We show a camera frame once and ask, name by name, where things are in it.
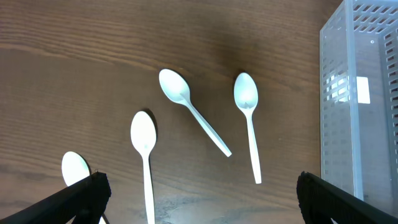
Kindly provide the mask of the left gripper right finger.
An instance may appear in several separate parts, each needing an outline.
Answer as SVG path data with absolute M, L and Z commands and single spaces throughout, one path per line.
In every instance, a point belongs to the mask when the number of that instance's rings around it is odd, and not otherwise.
M 309 173 L 297 180 L 297 198 L 306 224 L 397 223 L 393 217 Z

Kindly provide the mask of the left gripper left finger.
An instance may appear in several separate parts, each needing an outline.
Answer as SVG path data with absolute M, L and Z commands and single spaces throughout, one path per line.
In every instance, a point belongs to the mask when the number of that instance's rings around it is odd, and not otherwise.
M 98 223 L 111 196 L 107 175 L 81 181 L 1 220 L 1 223 Z

